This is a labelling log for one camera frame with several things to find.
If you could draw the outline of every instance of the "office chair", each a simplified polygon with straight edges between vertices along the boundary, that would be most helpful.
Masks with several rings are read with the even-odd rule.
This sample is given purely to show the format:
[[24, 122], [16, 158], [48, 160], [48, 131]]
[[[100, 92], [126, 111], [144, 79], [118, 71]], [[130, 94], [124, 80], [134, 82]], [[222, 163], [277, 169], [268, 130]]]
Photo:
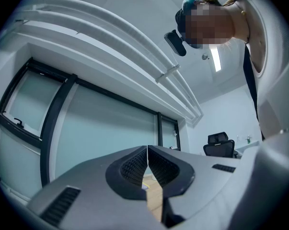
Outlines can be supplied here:
[[234, 154], [235, 142], [224, 140], [219, 143], [207, 144], [203, 147], [206, 156], [232, 158]]
[[221, 141], [225, 141], [228, 140], [229, 137], [227, 136], [227, 134], [225, 132], [220, 132], [217, 134], [213, 134], [208, 136], [208, 144], [215, 144], [215, 143], [219, 143]]

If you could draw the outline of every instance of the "window pane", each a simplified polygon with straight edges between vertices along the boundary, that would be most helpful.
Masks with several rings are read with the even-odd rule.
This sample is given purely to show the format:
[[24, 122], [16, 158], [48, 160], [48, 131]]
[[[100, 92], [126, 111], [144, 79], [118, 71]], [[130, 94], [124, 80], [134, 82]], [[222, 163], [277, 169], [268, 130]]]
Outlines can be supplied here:
[[89, 159], [156, 145], [155, 130], [155, 115], [78, 86], [58, 140], [55, 177]]
[[174, 124], [162, 120], [162, 143], [163, 147], [177, 148]]
[[38, 153], [39, 149], [0, 127], [0, 178], [28, 198], [42, 188]]
[[18, 118], [31, 133], [40, 136], [44, 118], [61, 82], [40, 74], [27, 72], [6, 107], [9, 119]]

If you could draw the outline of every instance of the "white ceiling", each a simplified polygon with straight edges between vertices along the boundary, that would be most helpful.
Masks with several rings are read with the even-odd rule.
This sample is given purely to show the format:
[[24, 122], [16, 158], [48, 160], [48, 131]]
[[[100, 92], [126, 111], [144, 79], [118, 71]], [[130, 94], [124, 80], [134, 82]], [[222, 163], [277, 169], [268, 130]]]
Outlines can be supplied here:
[[[176, 29], [174, 15], [183, 0], [83, 0], [103, 7], [132, 23], [146, 34], [168, 57], [180, 64], [180, 72], [202, 103], [221, 94], [232, 91], [244, 84], [244, 44], [232, 39], [228, 46], [219, 46], [222, 70], [215, 72], [209, 50], [185, 46], [187, 55], [176, 55], [165, 42], [163, 35]], [[208, 53], [207, 60], [202, 54]]]

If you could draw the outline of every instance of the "floor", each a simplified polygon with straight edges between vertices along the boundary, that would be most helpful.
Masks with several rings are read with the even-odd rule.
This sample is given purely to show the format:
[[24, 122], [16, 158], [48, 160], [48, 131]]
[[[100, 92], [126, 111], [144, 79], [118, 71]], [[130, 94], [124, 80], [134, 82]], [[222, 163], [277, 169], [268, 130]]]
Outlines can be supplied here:
[[148, 208], [154, 217], [161, 221], [162, 217], [162, 187], [152, 179], [152, 174], [145, 175], [143, 182], [150, 186], [146, 190]]

